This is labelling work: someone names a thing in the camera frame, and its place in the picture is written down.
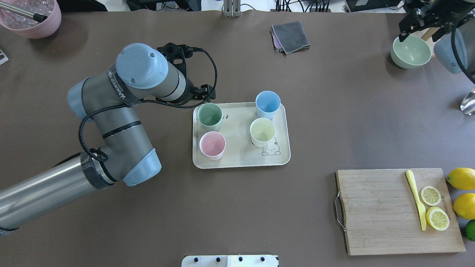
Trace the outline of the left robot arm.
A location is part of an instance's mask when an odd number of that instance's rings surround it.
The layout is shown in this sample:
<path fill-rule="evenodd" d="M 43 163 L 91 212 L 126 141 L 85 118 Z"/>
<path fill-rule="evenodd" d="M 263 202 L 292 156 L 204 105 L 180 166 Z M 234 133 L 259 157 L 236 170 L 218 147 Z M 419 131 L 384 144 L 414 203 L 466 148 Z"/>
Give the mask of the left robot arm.
<path fill-rule="evenodd" d="M 188 109 L 191 100 L 202 105 L 215 99 L 215 86 L 196 87 L 187 77 L 186 59 L 195 52 L 205 50 L 129 44 L 104 72 L 73 86 L 67 99 L 81 119 L 82 151 L 1 191 L 1 236 L 118 181 L 132 187 L 156 176 L 161 163 L 135 107 L 155 103 Z"/>

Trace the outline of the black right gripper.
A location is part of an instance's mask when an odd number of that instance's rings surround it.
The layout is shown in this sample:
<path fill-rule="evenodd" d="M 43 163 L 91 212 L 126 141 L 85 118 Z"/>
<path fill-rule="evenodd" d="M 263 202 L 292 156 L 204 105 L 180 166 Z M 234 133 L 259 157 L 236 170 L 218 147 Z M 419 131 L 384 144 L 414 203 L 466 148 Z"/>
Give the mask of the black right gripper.
<path fill-rule="evenodd" d="M 473 0 L 406 0 L 406 16 L 399 22 L 399 42 L 414 32 L 439 27 L 432 35 L 436 42 L 448 34 L 450 27 L 460 27 L 474 17 Z"/>

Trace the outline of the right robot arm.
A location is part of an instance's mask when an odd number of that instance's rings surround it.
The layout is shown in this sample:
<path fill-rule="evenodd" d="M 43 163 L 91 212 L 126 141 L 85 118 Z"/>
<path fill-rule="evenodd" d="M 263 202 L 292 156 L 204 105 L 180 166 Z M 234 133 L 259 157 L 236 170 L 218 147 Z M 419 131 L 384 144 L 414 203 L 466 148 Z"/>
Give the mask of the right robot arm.
<path fill-rule="evenodd" d="M 458 27 L 474 17 L 473 0 L 406 0 L 407 15 L 399 22 L 399 42 L 410 34 L 423 29 L 436 28 L 431 36 L 434 42 L 449 34 L 449 52 L 453 55 L 458 69 L 474 82 L 473 74 L 468 71 L 468 58 L 462 51 L 465 42 L 457 35 Z"/>

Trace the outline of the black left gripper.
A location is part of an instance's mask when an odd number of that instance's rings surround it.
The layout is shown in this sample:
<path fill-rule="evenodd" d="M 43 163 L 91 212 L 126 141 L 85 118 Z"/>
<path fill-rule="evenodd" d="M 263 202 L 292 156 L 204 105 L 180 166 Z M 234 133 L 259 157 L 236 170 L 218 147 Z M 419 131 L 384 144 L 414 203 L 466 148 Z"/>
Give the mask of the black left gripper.
<path fill-rule="evenodd" d="M 175 90 L 166 96 L 158 96 L 158 99 L 175 105 L 185 105 L 191 100 L 210 101 L 216 98 L 214 87 L 211 85 L 196 87 L 192 81 L 188 79 L 186 59 L 191 58 L 193 53 L 198 51 L 197 47 L 190 47 L 186 44 L 168 43 L 163 47 L 158 47 L 157 51 L 160 52 L 177 71 Z"/>

